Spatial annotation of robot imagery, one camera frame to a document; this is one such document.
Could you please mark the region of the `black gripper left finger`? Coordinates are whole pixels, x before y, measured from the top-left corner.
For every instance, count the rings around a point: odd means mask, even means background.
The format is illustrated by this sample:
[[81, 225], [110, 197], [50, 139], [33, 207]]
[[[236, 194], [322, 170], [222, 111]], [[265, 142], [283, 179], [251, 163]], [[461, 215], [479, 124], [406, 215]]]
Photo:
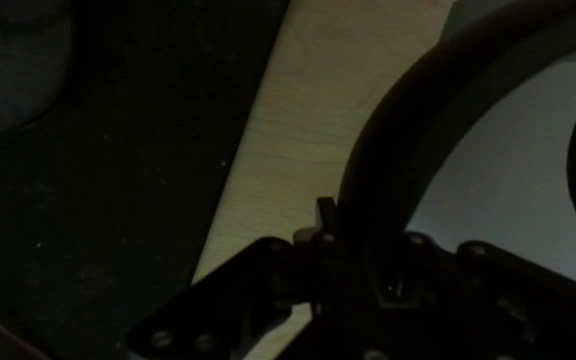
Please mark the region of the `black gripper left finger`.
[[337, 203], [317, 199], [318, 222], [289, 241], [263, 236], [140, 320], [130, 360], [243, 360], [299, 304], [317, 301], [318, 249], [335, 236]]

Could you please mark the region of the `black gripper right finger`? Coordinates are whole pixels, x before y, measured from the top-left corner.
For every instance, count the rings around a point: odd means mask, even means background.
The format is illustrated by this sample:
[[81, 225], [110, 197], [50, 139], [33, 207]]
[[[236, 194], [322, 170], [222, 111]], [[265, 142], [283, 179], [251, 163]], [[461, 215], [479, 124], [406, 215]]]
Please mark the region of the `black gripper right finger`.
[[576, 280], [490, 241], [373, 230], [389, 360], [576, 360]]

